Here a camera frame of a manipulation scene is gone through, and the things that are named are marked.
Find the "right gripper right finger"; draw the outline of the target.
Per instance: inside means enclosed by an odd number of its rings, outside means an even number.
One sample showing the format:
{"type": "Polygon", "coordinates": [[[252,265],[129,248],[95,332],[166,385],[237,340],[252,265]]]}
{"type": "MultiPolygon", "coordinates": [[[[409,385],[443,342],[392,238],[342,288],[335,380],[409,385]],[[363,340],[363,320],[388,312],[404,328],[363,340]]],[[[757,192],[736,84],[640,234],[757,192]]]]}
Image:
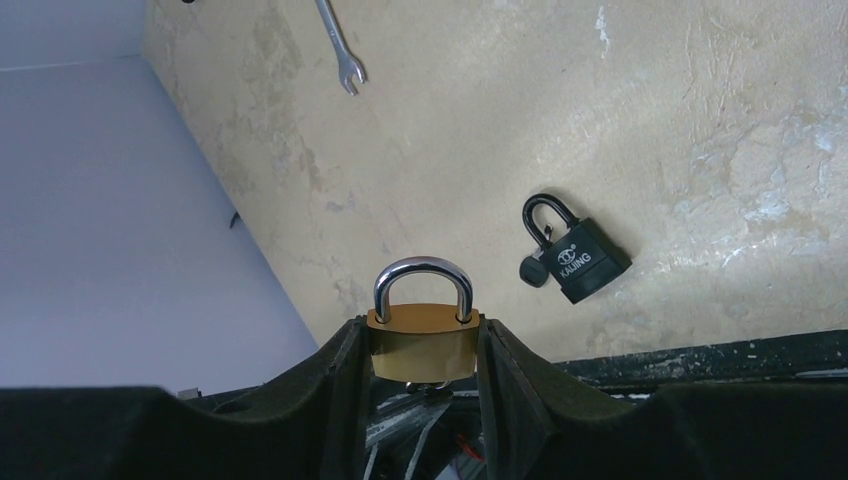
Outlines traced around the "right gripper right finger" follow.
{"type": "Polygon", "coordinates": [[[614,433],[634,406],[565,373],[486,319],[477,384],[491,479],[607,479],[614,433]]]}

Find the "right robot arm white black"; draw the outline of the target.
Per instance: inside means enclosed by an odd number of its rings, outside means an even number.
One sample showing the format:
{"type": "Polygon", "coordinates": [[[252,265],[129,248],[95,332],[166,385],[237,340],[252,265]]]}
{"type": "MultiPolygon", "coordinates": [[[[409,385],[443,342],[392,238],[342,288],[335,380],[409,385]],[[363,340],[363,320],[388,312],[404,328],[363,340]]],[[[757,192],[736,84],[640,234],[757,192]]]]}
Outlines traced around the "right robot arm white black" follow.
{"type": "Polygon", "coordinates": [[[518,479],[566,443],[585,453],[592,432],[606,431],[631,404],[566,374],[536,355],[502,322],[487,319],[477,391],[456,396],[430,389],[376,406],[363,317],[347,321],[314,355],[250,390],[213,396],[214,415],[273,422],[291,434],[288,451],[302,458],[310,434],[319,453],[339,449],[343,476],[433,479],[458,455],[460,438],[480,438],[493,472],[518,479]]]}

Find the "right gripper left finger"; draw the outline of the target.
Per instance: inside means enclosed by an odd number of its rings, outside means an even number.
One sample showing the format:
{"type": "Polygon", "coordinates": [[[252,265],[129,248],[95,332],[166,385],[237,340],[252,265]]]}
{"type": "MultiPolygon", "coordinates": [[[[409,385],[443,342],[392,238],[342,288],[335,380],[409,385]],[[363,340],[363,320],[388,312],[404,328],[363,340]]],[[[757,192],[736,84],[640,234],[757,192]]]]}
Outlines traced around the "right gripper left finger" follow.
{"type": "Polygon", "coordinates": [[[214,410],[201,479],[360,479],[366,466],[371,360],[364,317],[315,354],[214,410]]]}

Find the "brass padlock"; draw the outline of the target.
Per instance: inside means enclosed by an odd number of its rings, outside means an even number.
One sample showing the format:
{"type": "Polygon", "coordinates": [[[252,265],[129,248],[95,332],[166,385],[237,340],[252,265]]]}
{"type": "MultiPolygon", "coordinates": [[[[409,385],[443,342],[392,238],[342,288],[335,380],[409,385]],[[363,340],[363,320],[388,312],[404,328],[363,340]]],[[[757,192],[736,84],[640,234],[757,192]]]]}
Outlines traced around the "brass padlock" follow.
{"type": "Polygon", "coordinates": [[[374,307],[367,313],[368,345],[374,375],[412,384],[445,384],[471,377],[477,363],[481,316],[473,307],[473,287],[454,263],[431,256],[408,257],[382,270],[374,288],[374,307]],[[450,281],[453,304],[393,304],[392,286],[415,275],[450,281]]]}

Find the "black padlock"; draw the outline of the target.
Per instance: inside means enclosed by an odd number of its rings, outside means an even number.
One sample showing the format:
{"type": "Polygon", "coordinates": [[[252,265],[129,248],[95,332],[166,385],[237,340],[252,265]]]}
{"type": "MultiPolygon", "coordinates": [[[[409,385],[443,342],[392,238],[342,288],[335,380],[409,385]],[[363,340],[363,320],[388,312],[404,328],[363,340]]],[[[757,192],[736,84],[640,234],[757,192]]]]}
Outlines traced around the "black padlock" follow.
{"type": "Polygon", "coordinates": [[[530,196],[522,209],[522,221],[540,249],[542,269],[557,281],[573,304],[596,293],[632,265],[626,252],[594,220],[578,218],[551,194],[530,196]],[[541,205],[551,208],[567,227],[565,235],[557,240],[547,238],[535,221],[535,209],[541,205]]]}

